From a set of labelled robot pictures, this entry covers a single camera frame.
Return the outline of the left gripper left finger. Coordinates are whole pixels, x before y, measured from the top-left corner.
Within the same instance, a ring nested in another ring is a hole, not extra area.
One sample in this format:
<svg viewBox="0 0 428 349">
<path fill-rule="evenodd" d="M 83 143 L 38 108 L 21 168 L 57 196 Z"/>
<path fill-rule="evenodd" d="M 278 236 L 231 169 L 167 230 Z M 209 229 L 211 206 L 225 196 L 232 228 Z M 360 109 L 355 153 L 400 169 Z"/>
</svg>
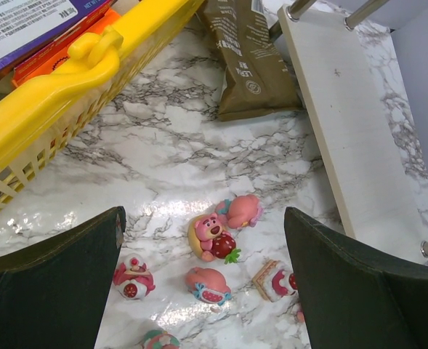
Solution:
<svg viewBox="0 0 428 349">
<path fill-rule="evenodd" d="M 93 348 L 125 227 L 116 206 L 0 257 L 0 348 Z"/>
</svg>

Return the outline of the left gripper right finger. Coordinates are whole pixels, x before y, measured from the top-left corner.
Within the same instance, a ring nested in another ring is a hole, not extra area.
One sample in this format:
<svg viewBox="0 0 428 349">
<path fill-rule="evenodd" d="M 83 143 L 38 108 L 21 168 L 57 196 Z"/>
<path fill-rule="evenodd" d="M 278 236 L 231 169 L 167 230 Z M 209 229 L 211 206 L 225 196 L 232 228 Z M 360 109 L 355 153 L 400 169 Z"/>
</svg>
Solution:
<svg viewBox="0 0 428 349">
<path fill-rule="evenodd" d="M 294 207 L 284 231 L 312 348 L 428 348 L 428 266 Z"/>
</svg>

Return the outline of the pink toy yellow top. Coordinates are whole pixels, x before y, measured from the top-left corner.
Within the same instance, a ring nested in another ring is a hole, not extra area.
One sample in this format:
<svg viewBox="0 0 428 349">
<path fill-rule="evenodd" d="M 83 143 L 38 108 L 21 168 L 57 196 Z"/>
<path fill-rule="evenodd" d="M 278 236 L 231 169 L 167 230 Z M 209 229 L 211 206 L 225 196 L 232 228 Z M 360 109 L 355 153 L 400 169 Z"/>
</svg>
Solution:
<svg viewBox="0 0 428 349">
<path fill-rule="evenodd" d="M 302 306 L 299 302 L 295 303 L 292 307 L 292 314 L 296 322 L 303 324 L 305 322 L 304 313 L 302 311 Z"/>
</svg>

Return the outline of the pink mushroom toy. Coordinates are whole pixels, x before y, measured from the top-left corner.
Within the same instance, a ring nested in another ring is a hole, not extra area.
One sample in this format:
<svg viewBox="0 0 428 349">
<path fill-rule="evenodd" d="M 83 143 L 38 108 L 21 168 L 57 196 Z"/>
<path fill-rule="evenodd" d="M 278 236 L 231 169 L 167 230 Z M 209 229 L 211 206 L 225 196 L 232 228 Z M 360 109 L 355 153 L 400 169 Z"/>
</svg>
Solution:
<svg viewBox="0 0 428 349">
<path fill-rule="evenodd" d="M 148 331 L 139 345 L 141 349 L 180 349 L 180 341 L 165 330 Z"/>
</svg>

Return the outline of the pink toy blue bow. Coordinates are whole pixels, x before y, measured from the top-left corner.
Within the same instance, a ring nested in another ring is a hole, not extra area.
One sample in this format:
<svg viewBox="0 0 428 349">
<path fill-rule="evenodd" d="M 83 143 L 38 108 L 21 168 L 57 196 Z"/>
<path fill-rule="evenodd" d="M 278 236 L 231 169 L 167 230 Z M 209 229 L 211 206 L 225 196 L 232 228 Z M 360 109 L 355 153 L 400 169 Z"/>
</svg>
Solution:
<svg viewBox="0 0 428 349">
<path fill-rule="evenodd" d="M 232 298 L 225 277 L 212 268 L 194 267 L 185 276 L 189 293 L 204 303 L 222 306 Z"/>
</svg>

